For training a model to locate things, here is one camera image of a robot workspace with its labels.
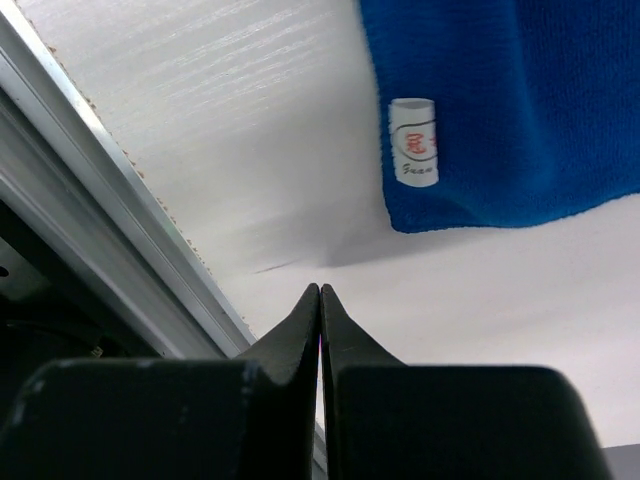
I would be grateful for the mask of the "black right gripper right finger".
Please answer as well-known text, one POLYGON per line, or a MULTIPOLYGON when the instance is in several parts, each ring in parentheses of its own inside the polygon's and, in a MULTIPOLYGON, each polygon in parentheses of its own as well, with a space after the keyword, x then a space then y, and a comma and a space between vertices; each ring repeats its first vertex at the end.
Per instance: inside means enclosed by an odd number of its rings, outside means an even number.
POLYGON ((580 396, 540 366, 407 365, 321 289, 333 479, 608 479, 580 396))

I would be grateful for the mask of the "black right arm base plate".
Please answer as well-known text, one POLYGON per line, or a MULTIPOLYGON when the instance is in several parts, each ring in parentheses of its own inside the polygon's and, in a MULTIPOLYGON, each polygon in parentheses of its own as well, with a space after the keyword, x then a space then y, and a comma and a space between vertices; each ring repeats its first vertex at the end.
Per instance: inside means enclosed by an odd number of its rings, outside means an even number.
POLYGON ((27 380, 50 362, 160 356, 1 204, 2 427, 27 380))

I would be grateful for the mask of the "blue microfiber towel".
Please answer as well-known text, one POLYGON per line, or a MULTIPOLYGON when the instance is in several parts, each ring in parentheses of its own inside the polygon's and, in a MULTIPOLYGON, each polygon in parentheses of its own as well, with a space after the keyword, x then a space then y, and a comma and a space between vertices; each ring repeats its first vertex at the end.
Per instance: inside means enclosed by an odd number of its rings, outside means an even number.
POLYGON ((393 229, 520 228, 639 190, 635 1, 363 1, 393 229))

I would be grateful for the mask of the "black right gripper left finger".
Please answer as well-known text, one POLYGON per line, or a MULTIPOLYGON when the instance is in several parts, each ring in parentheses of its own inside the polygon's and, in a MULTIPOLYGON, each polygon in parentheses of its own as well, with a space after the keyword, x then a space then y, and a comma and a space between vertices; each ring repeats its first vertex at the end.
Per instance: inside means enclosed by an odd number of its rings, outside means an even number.
POLYGON ((65 359, 1 432, 5 479, 308 479, 320 291, 231 360, 65 359))

